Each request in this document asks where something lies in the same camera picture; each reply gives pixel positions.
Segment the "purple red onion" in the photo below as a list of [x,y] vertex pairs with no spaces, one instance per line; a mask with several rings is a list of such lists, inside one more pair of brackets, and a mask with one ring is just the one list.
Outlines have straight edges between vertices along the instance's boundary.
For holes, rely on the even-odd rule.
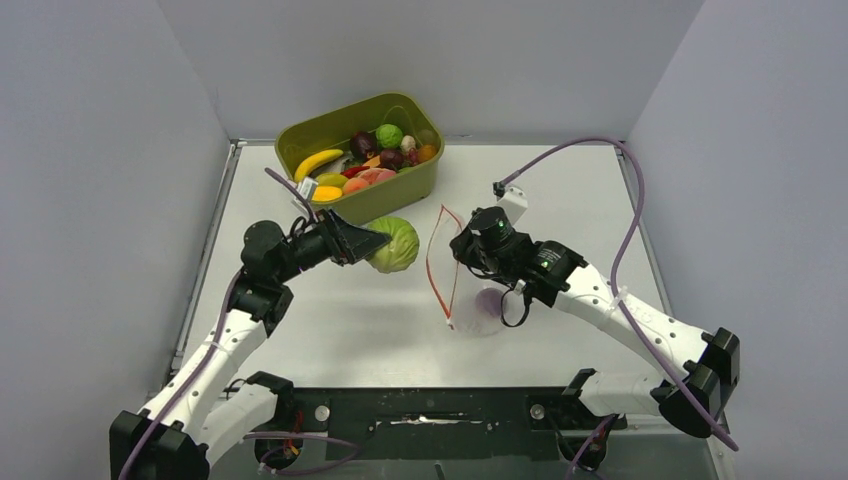
[[475,306],[481,314],[500,320],[506,310],[505,291],[484,288],[475,296]]

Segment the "clear zip top bag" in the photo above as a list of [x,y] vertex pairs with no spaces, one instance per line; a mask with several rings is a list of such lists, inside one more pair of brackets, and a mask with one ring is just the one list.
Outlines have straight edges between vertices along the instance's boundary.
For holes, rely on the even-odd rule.
[[440,206],[427,241],[425,272],[447,329],[465,337],[489,337],[505,327],[500,320],[478,311],[475,296],[484,288],[504,289],[476,277],[454,259],[449,243],[464,226],[460,215]]

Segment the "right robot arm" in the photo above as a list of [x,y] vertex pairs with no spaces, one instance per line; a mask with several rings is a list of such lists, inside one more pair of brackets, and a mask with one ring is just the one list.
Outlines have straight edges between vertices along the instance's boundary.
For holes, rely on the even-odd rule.
[[477,209],[449,242],[455,260],[477,276],[594,326],[655,368],[632,379],[584,369],[562,400],[564,417],[585,427],[612,414],[665,419],[696,438],[715,428],[740,374],[740,340],[708,332],[655,309],[556,241],[514,229],[498,206]]

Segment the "green cabbage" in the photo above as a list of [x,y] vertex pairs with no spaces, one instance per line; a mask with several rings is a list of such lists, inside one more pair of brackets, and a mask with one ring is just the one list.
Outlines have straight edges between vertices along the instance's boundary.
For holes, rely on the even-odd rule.
[[370,230],[388,234],[390,241],[371,255],[367,262],[378,272],[392,274],[408,269],[417,259],[420,239],[406,219],[383,216],[366,225]]

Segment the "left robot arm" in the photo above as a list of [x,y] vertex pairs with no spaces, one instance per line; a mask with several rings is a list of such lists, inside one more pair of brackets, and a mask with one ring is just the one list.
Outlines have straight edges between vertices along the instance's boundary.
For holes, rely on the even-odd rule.
[[109,429],[113,479],[206,479],[211,467],[251,430],[271,420],[289,383],[261,374],[243,393],[216,402],[241,365],[270,338],[293,300],[288,281],[330,260],[345,266],[388,245],[388,233],[352,225],[332,210],[292,234],[271,220],[243,237],[241,267],[201,346],[138,412]]

